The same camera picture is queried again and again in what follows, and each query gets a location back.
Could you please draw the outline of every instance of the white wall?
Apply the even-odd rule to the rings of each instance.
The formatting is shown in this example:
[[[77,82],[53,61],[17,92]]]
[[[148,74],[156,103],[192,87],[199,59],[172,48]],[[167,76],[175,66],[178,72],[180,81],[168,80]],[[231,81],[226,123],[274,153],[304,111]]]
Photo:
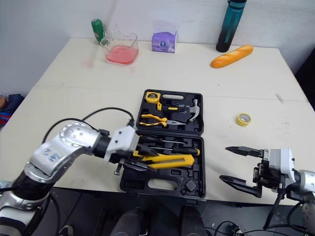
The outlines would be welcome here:
[[[93,37],[93,18],[140,40],[151,40],[152,21],[166,20],[179,42],[215,44],[226,7],[226,0],[0,0],[0,93],[27,94],[69,37]],[[233,44],[278,47],[295,72],[315,47],[315,1],[249,0]]]

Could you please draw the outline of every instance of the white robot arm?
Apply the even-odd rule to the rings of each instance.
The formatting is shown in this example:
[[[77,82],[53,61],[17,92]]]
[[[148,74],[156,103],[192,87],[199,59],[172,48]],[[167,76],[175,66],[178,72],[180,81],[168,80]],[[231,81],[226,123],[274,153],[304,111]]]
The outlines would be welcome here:
[[[119,163],[138,171],[148,167],[128,159],[136,149],[139,136],[127,125],[115,131],[112,138],[106,131],[97,131],[83,122],[63,127],[52,140],[37,148],[20,176],[10,186],[0,189],[0,235],[31,235],[42,217],[41,208],[53,185],[81,154],[104,158],[104,162]]]

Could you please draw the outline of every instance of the tape measure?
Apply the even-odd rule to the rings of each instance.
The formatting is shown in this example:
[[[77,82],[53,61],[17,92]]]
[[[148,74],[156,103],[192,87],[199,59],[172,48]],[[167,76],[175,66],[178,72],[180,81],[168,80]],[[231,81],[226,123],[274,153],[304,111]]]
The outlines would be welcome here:
[[[250,124],[251,121],[251,116],[246,113],[241,113],[236,118],[236,123],[240,126],[247,126]]]
[[[157,109],[159,111],[162,110],[162,104],[159,102],[160,98],[161,98],[161,94],[159,92],[147,92],[146,94],[146,101],[148,103],[157,104]]]

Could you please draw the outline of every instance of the roll of tape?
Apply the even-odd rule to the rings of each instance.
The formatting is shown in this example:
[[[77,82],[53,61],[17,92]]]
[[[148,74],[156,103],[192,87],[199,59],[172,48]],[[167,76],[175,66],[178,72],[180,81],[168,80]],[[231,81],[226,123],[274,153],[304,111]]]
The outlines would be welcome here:
[[[252,121],[251,116],[246,113],[241,113],[236,118],[236,123],[240,126],[249,125],[251,121]]]

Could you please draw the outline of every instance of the pink liquid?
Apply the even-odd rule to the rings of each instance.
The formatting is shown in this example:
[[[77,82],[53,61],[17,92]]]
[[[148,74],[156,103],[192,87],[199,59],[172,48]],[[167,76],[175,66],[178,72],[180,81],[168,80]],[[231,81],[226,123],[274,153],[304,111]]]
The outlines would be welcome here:
[[[130,64],[134,61],[139,49],[133,47],[116,46],[112,52],[107,53],[106,59],[113,63]]]

